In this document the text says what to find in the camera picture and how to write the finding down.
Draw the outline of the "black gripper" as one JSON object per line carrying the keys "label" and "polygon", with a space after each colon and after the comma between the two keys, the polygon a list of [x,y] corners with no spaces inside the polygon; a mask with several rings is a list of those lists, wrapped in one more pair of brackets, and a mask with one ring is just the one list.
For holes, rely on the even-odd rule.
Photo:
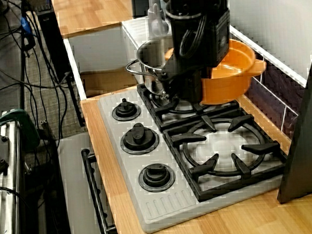
{"label": "black gripper", "polygon": [[163,97],[201,101],[201,78],[210,77],[212,68],[229,51],[230,11],[186,16],[167,13],[167,18],[172,28],[173,55],[160,72]]}

